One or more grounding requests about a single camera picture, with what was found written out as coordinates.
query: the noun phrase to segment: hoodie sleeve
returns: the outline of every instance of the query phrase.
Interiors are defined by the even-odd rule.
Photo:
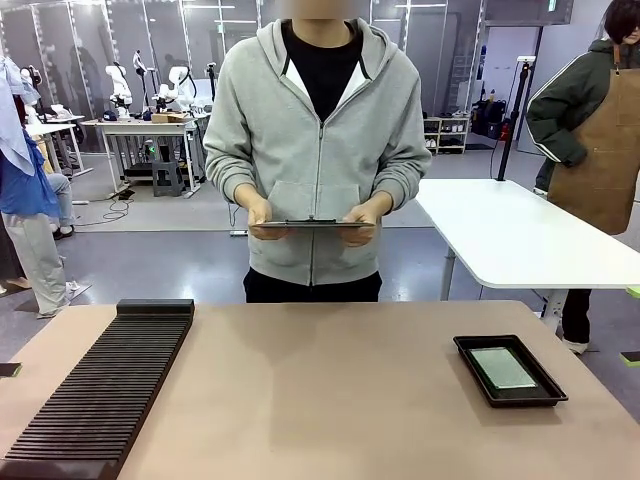
[[[536,147],[554,162],[567,167],[579,165],[587,150],[563,126],[568,109],[586,101],[585,81],[590,68],[585,56],[576,58],[531,99],[527,124]]]
[[[255,187],[251,137],[232,78],[235,58],[229,52],[220,70],[211,119],[203,140],[207,151],[207,178],[232,203],[238,185],[248,183]]]
[[[407,100],[404,114],[380,158],[372,196],[387,192],[393,198],[393,210],[402,208],[418,194],[420,180],[431,164],[431,152],[424,140],[424,120],[420,101],[420,78]]]

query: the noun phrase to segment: black tray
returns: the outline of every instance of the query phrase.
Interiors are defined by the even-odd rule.
[[[567,395],[516,335],[454,337],[453,341],[458,346],[458,351],[469,367],[480,390],[493,408],[554,407],[558,402],[568,400]],[[508,348],[535,380],[537,386],[495,388],[469,352],[475,348],[495,347]]]

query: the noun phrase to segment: brown table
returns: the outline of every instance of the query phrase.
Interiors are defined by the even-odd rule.
[[[0,381],[0,454],[115,315],[72,307]],[[516,333],[569,402],[493,410],[454,335]],[[120,480],[640,478],[640,427],[512,302],[200,306]]]

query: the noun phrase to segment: dark green jacket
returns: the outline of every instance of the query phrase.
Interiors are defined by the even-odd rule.
[[[637,45],[622,45],[620,68],[640,68],[639,52]],[[537,188],[548,191],[555,163],[572,167],[587,157],[587,150],[571,132],[606,98],[613,68],[613,43],[596,40],[588,53],[567,65],[529,102],[531,136],[547,156],[536,179]]]

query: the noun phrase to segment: gray hoodie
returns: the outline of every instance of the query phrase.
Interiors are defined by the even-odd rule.
[[[273,220],[340,220],[378,191],[393,197],[394,209],[404,206],[431,160],[415,67],[383,31],[354,21],[362,61],[321,122],[281,25],[267,25],[225,58],[204,137],[207,177],[229,201],[238,185],[254,185]],[[326,230],[277,241],[249,236],[250,265],[300,285],[346,283],[377,271],[377,243],[348,248]]]

